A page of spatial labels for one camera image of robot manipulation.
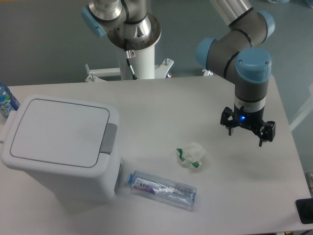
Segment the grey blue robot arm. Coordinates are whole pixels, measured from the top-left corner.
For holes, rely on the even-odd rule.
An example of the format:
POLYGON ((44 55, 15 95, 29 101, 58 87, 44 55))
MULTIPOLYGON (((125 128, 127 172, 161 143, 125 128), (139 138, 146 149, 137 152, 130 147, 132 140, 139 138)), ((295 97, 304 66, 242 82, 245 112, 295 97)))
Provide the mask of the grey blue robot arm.
MULTIPOLYGON (((230 31, 221 39, 205 38, 196 50, 197 62, 235 86, 234 107, 226 107, 221 125, 229 132, 241 127, 260 143, 275 137, 274 121, 263 113, 271 75, 271 55, 260 44, 274 31, 273 17, 257 12, 247 0, 215 0, 213 5, 230 31)), ((98 37, 107 36, 119 54, 123 80, 155 79, 155 45, 161 37, 158 19, 144 0, 90 0, 82 18, 98 37)))

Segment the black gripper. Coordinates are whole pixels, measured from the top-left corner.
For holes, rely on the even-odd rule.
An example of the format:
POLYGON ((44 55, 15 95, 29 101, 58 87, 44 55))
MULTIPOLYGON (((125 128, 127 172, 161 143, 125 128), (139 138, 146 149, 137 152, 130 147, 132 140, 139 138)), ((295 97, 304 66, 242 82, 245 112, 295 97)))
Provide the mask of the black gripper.
POLYGON ((228 130, 231 136, 235 127, 241 127, 258 133, 259 147, 264 142, 272 142, 276 133, 275 121, 263 121, 264 107, 257 112, 245 112, 244 109, 234 106, 234 112, 231 108, 225 107, 222 111, 220 124, 228 130))

